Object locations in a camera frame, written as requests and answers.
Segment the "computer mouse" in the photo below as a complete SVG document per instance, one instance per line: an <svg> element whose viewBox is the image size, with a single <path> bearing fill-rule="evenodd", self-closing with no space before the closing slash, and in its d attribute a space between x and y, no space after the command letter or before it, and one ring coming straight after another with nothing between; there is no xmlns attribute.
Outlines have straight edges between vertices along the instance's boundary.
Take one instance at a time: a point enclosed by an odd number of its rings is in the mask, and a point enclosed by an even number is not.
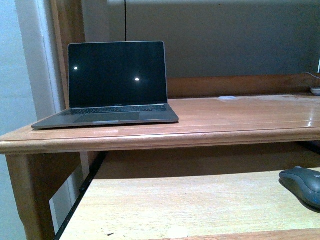
<svg viewBox="0 0 320 240"><path fill-rule="evenodd" d="M280 172L279 177L279 182L305 207L320 212L320 172L296 166Z"/></svg>

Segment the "wooden shelf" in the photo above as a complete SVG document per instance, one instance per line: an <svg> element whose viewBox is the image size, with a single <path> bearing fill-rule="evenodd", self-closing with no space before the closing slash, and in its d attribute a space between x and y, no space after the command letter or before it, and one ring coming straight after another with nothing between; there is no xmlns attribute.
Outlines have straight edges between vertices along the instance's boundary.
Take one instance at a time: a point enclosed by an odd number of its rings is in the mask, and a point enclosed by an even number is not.
<svg viewBox="0 0 320 240"><path fill-rule="evenodd" d="M94 152L320 139L320 97L238 96L172 99L179 123L33 130L0 138L2 154Z"/></svg>
<svg viewBox="0 0 320 240"><path fill-rule="evenodd" d="M295 143L110 152L61 240L166 239L177 226L192 240L319 239L320 214L279 183L296 165L319 171L320 156Z"/></svg>

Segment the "laptop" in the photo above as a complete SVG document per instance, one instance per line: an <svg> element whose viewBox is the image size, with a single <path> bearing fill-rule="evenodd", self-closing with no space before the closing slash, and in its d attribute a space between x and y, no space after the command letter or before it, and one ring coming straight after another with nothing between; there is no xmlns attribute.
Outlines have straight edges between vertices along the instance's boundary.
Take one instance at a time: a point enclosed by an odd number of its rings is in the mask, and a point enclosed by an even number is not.
<svg viewBox="0 0 320 240"><path fill-rule="evenodd" d="M168 104L162 41L72 43L68 72L70 108L33 129L179 121Z"/></svg>

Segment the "white wall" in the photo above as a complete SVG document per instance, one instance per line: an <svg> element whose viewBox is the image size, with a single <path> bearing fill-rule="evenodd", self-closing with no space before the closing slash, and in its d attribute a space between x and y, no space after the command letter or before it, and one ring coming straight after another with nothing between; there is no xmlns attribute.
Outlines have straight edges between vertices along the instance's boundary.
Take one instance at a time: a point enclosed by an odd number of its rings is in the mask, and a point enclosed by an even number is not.
<svg viewBox="0 0 320 240"><path fill-rule="evenodd" d="M14 0L0 7L0 135L37 120ZM0 155L0 240L25 240L5 156Z"/></svg>
<svg viewBox="0 0 320 240"><path fill-rule="evenodd" d="M83 0L87 42L125 40L124 0ZM168 77L317 72L319 0L127 0L127 40L166 45Z"/></svg>
<svg viewBox="0 0 320 240"><path fill-rule="evenodd" d="M0 33L0 135L3 135L55 114L65 106L50 1L1 1ZM79 167L50 201L56 230L79 194L81 173ZM0 240L24 240L4 155L0 155L0 176Z"/></svg>

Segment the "black screen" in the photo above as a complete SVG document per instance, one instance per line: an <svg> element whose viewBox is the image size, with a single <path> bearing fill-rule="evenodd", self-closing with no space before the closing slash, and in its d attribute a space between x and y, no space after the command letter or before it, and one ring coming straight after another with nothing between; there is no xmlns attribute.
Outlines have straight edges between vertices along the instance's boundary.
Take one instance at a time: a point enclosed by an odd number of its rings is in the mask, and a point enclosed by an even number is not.
<svg viewBox="0 0 320 240"><path fill-rule="evenodd" d="M68 46L71 108L167 102L162 41Z"/></svg>

